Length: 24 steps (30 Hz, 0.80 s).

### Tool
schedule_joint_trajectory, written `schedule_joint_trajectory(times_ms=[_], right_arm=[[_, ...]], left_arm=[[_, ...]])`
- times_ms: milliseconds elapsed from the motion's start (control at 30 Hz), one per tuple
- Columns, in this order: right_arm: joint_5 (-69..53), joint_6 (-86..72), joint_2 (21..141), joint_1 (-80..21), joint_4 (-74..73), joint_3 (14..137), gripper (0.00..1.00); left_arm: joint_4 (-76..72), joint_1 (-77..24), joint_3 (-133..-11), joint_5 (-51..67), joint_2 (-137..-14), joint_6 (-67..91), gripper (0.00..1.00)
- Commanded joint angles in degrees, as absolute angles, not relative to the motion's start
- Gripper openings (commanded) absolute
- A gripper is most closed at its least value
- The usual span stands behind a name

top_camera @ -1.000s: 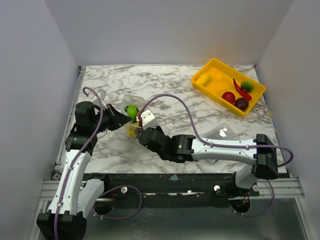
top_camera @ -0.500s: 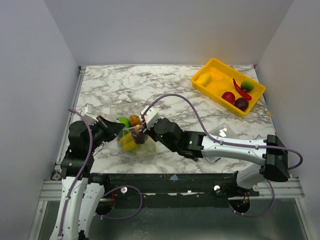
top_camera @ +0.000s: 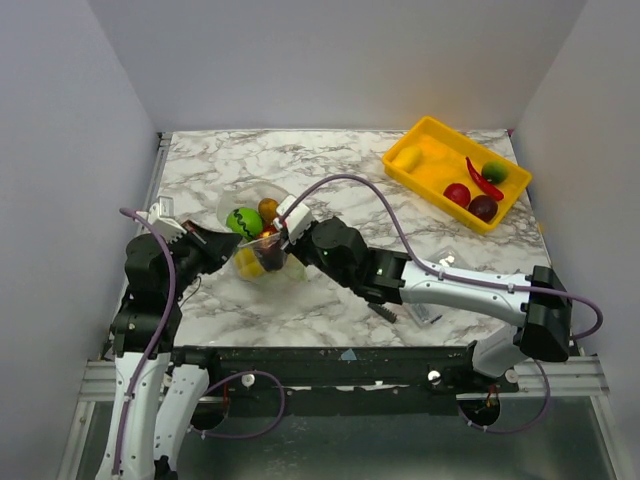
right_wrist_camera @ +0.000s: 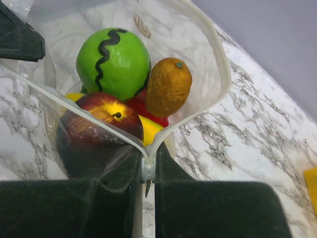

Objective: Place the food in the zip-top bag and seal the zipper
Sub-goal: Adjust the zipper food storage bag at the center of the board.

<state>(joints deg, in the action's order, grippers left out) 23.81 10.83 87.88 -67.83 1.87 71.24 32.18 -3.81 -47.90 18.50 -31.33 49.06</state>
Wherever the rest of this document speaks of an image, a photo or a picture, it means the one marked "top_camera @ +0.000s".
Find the white toy cauliflower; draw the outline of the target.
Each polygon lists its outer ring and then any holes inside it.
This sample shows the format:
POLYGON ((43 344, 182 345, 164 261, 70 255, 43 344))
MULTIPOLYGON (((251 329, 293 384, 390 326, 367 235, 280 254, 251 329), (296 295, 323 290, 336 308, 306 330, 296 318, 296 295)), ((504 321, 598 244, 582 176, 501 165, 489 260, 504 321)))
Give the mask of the white toy cauliflower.
POLYGON ((286 263, 286 273, 289 279, 297 282, 307 280, 306 267, 297 259, 289 258, 286 263))

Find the dark purple toy fruit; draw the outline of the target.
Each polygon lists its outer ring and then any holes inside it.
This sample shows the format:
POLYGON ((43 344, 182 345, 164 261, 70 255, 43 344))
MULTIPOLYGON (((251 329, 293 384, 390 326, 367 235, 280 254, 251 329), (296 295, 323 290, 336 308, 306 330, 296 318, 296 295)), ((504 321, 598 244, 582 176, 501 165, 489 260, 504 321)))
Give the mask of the dark purple toy fruit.
POLYGON ((276 244, 260 246, 255 251, 259 263, 266 272, 281 270, 287 261, 287 253, 276 244))

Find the yellow toy banana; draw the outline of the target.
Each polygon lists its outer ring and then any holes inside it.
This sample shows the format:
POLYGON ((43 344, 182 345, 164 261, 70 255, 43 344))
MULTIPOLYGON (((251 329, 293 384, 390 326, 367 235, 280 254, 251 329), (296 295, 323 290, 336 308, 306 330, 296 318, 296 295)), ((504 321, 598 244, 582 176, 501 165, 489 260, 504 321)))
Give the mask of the yellow toy banana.
POLYGON ((238 275, 244 280, 253 281, 266 273, 251 247, 239 249, 233 261, 238 275))

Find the green toy watermelon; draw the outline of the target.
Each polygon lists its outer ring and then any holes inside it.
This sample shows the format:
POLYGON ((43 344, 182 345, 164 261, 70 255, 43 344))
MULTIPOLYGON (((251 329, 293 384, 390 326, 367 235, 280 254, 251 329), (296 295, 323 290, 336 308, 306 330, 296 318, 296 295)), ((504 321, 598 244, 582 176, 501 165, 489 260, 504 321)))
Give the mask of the green toy watermelon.
POLYGON ((240 207, 232 210, 226 217, 226 226, 245 240, 255 239, 264 228, 259 213, 251 208, 240 207))

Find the clear zip top bag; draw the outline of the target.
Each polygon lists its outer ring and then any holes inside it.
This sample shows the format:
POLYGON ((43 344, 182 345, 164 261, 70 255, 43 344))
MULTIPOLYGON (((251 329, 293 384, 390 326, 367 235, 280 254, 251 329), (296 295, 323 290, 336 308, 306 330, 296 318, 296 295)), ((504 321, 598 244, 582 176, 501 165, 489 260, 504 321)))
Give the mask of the clear zip top bag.
POLYGON ((217 219, 242 237, 232 257, 242 280, 266 286, 307 280, 302 264, 283 250, 283 239, 274 226, 277 208, 288 195, 264 181, 221 194, 217 219))

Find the brown toy kiwi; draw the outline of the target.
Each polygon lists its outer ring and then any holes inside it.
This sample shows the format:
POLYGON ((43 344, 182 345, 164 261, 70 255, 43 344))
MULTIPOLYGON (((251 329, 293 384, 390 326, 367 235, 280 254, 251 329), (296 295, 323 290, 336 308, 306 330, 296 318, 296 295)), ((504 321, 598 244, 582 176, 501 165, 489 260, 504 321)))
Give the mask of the brown toy kiwi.
POLYGON ((263 198, 258 204, 258 213, 265 225, 270 225, 277 218, 279 202, 273 198, 263 198))

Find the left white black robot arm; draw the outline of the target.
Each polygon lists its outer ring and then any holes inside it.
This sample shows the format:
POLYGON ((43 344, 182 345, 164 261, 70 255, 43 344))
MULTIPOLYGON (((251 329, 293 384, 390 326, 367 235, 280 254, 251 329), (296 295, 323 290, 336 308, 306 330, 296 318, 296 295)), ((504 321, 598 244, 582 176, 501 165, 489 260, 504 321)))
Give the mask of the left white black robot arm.
POLYGON ((116 393, 99 479, 151 479, 160 388, 182 319, 179 302, 197 276, 220 270, 242 238, 186 221, 165 239, 158 225, 126 247, 128 285, 110 331, 116 393))

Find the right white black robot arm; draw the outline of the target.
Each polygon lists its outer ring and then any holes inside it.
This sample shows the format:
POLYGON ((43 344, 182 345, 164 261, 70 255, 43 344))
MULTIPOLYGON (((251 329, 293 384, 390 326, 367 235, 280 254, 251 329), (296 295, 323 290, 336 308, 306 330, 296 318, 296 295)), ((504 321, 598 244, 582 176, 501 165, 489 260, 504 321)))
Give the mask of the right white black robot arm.
POLYGON ((460 379, 480 392, 516 364, 531 358, 564 362, 570 353, 572 303, 555 272, 492 275, 428 264, 393 250, 373 248, 337 217, 288 224, 286 250, 340 286, 374 304, 433 304, 479 313, 504 322, 491 336, 472 342, 460 379))

